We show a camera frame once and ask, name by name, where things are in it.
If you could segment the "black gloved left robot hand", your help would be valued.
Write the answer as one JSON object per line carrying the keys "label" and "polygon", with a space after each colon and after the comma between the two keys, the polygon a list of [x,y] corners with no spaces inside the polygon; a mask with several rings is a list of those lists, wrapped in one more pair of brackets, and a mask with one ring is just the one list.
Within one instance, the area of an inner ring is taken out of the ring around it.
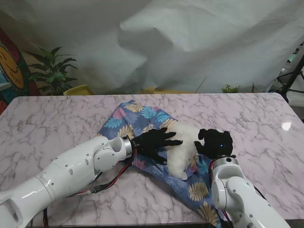
{"label": "black gloved left robot hand", "polygon": [[178,146],[183,143],[182,140],[170,140],[176,133],[167,133],[167,130],[167,127],[163,127],[142,133],[131,140],[132,148],[142,156],[149,157],[159,163],[166,163],[167,160],[158,154],[158,150],[162,147]]}

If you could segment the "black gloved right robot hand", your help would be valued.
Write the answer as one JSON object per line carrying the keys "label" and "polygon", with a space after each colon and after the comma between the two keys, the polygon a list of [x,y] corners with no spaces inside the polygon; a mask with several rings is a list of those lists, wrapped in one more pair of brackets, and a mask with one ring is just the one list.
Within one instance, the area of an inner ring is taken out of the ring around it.
{"label": "black gloved right robot hand", "polygon": [[197,152],[209,159],[213,160],[232,154],[233,140],[228,131],[221,133],[215,129],[200,129],[198,139],[204,140],[204,145],[199,141],[195,141]]}

